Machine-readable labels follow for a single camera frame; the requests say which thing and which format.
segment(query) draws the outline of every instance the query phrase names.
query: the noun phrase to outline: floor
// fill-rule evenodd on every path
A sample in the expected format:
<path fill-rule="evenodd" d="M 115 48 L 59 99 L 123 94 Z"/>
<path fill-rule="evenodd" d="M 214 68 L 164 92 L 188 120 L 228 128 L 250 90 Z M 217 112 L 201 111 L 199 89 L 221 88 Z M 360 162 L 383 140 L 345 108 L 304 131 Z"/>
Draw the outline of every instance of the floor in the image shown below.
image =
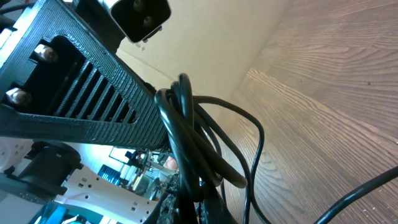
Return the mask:
<path fill-rule="evenodd" d="M 255 190 L 273 223 L 313 223 L 346 192 L 398 165 L 398 2 L 170 0 L 148 43 L 118 50 L 155 87 L 187 73 L 198 95 L 229 100 L 266 132 Z M 253 125 L 207 108 L 251 165 Z M 237 159 L 225 158 L 240 171 Z M 242 222 L 244 191 L 226 184 Z M 398 181 L 332 223 L 398 223 Z M 254 212 L 251 223 L 258 223 Z"/>

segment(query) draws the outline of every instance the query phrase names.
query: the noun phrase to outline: screw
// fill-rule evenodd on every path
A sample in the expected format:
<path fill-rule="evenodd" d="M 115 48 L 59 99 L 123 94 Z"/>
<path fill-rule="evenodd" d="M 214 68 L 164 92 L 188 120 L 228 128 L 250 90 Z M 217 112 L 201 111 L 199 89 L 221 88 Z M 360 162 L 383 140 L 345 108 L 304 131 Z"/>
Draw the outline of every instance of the screw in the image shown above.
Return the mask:
<path fill-rule="evenodd" d="M 54 63 L 58 60 L 58 54 L 54 51 L 54 49 L 44 44 L 39 44 L 35 48 L 35 53 L 44 62 Z"/>
<path fill-rule="evenodd" d="M 21 90 L 20 88 L 13 88 L 6 92 L 8 102 L 16 106 L 29 106 L 32 102 L 30 93 Z"/>

